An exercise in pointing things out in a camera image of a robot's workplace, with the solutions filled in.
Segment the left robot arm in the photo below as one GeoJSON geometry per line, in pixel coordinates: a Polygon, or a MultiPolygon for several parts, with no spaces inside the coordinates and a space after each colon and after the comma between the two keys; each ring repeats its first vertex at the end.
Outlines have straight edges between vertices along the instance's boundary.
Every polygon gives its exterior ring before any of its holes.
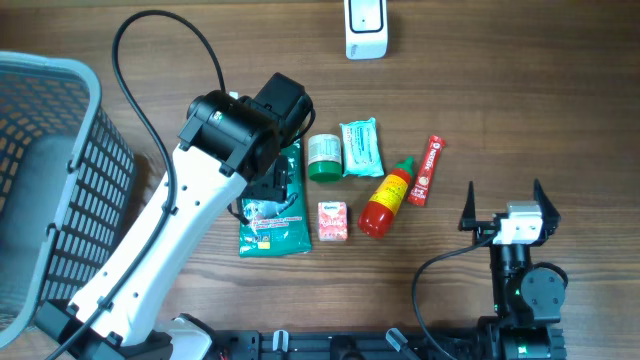
{"type": "Polygon", "coordinates": [[[181,314],[157,318],[177,275],[221,213],[265,176],[313,114],[303,85],[274,74],[258,94],[196,98],[166,175],[100,271],[36,326],[77,359],[205,359],[214,332],[181,314]]]}

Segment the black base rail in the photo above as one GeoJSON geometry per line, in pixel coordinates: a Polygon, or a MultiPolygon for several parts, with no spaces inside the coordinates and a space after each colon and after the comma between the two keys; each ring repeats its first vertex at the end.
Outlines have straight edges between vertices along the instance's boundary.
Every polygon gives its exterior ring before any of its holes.
{"type": "Polygon", "coordinates": [[[214,360],[268,359],[551,359],[566,360],[560,329],[440,329],[421,333],[217,331],[205,356],[214,360]]]}

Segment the red chili sauce bottle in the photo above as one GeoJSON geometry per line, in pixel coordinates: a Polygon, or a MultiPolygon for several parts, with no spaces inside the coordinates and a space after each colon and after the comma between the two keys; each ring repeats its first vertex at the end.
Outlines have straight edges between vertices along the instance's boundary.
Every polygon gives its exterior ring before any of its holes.
{"type": "Polygon", "coordinates": [[[414,176],[414,158],[395,165],[368,200],[358,219],[358,228],[373,238],[382,238],[390,230],[414,176]]]}

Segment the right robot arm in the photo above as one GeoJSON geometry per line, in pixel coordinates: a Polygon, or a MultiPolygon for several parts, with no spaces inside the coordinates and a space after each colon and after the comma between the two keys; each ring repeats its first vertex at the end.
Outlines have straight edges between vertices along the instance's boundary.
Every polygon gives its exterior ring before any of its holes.
{"type": "Polygon", "coordinates": [[[476,218],[474,188],[458,229],[473,234],[473,244],[489,249],[494,312],[478,320],[476,357],[497,360],[559,360],[567,357],[561,321],[568,276],[549,262],[535,263],[531,250],[556,231],[561,215],[534,182],[533,199],[511,201],[489,221],[476,218]]]}

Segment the light teal tissue pack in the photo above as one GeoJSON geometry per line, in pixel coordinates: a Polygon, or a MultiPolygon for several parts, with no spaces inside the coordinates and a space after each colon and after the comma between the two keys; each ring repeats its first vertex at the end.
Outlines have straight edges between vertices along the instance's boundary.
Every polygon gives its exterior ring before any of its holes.
{"type": "Polygon", "coordinates": [[[381,177],[376,119],[340,124],[343,141],[343,176],[381,177]]]}

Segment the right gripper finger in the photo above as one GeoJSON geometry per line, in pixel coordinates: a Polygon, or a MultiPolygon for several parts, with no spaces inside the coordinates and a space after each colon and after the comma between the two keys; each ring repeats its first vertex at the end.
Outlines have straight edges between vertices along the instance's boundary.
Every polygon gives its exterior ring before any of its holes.
{"type": "Polygon", "coordinates": [[[459,224],[459,231],[472,231],[476,228],[476,206],[473,182],[468,185],[467,197],[463,208],[459,224]]]}
{"type": "Polygon", "coordinates": [[[541,209],[543,231],[546,235],[553,235],[559,226],[561,215],[545,194],[538,179],[534,180],[533,197],[541,209]]]}

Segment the grey plastic mesh basket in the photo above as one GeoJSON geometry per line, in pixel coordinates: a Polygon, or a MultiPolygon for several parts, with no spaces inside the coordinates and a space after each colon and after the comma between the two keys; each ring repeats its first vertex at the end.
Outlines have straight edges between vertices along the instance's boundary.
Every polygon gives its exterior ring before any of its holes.
{"type": "Polygon", "coordinates": [[[1,344],[69,301],[120,242],[134,154],[84,63],[1,54],[1,344]]]}

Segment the green snack bag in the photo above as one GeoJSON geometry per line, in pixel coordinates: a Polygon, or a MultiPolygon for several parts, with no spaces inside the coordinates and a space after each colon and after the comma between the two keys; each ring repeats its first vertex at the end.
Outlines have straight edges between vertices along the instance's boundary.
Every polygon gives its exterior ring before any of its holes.
{"type": "Polygon", "coordinates": [[[288,157],[289,184],[282,203],[238,200],[241,212],[239,255],[242,257],[283,256],[311,250],[304,191],[301,145],[295,141],[280,155],[288,157]]]}

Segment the red coffee stick sachet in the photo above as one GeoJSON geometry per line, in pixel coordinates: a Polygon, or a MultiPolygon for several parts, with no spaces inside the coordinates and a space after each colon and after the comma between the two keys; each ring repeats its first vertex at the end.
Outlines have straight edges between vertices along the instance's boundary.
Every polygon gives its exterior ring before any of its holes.
{"type": "Polygon", "coordinates": [[[437,162],[442,150],[446,147],[446,141],[432,135],[423,159],[420,171],[416,177],[414,186],[409,194],[408,202],[416,206],[425,206],[432,186],[437,162]]]}

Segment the white barcode scanner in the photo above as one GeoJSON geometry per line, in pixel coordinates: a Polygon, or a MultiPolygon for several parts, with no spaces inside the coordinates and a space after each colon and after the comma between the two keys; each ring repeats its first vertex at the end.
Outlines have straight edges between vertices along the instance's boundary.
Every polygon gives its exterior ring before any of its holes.
{"type": "Polygon", "coordinates": [[[344,0],[345,54],[349,60],[383,58],[389,31],[386,0],[344,0]]]}

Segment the green lid white jar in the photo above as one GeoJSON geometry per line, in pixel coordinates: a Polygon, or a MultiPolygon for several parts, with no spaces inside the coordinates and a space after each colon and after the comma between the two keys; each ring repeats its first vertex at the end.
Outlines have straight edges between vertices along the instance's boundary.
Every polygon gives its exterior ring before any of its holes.
{"type": "Polygon", "coordinates": [[[308,140],[308,170],[312,181],[336,182],[342,178],[341,140],[333,134],[317,134],[308,140]]]}

